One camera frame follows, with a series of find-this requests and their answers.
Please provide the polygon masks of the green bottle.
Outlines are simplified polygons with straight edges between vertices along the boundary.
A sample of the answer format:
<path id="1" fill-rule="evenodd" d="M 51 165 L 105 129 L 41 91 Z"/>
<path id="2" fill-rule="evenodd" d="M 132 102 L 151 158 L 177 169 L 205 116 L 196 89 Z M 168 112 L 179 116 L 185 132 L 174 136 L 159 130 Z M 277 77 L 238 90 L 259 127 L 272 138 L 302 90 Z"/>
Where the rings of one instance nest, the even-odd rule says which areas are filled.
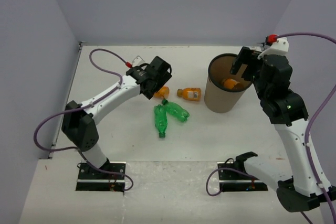
<path id="1" fill-rule="evenodd" d="M 190 117 L 189 112 L 177 103 L 170 102 L 167 99 L 163 99 L 162 105 L 168 114 L 175 117 L 178 121 L 182 123 L 186 122 L 187 119 Z"/>
<path id="2" fill-rule="evenodd" d="M 166 110 L 163 105 L 159 104 L 154 107 L 154 122 L 155 128 L 157 129 L 159 134 L 159 138 L 165 138 L 168 122 Z"/>

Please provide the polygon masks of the orange bottle with barcode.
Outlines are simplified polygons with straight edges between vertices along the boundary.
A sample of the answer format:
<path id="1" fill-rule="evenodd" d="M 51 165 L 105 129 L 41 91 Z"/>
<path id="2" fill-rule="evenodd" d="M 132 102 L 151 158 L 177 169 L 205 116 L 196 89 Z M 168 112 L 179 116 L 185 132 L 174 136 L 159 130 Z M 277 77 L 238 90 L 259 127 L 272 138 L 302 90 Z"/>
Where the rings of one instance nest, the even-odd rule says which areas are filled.
<path id="1" fill-rule="evenodd" d="M 202 96 L 201 88 L 178 89 L 177 96 L 188 101 L 200 101 Z"/>

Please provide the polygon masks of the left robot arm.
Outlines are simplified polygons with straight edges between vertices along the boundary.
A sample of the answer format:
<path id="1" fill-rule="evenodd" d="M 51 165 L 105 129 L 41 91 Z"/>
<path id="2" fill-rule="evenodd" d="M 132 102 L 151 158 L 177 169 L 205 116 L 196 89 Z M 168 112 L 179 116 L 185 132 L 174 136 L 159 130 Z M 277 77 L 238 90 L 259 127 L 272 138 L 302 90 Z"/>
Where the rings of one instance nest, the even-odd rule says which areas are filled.
<path id="1" fill-rule="evenodd" d="M 140 94 L 151 99 L 172 77 L 169 63 L 156 56 L 150 63 L 132 66 L 121 79 L 95 97 L 66 105 L 61 130 L 91 165 L 97 178 L 108 175 L 108 158 L 98 145 L 97 125 L 110 112 Z"/>

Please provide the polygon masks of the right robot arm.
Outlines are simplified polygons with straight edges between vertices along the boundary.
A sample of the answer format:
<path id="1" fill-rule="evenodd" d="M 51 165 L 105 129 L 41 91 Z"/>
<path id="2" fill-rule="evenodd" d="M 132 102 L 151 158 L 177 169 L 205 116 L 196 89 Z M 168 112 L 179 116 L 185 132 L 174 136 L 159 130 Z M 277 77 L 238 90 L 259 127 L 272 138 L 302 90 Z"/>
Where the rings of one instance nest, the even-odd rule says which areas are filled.
<path id="1" fill-rule="evenodd" d="M 234 172 L 239 178 L 256 177 L 274 190 L 288 212 L 318 208 L 322 202 L 335 201 L 335 186 L 320 166 L 312 140 L 306 132 L 308 112 L 302 97 L 290 90 L 292 67 L 283 55 L 268 54 L 243 47 L 230 69 L 252 82 L 260 106 L 284 145 L 292 174 L 288 175 L 265 163 L 258 155 L 239 156 Z"/>

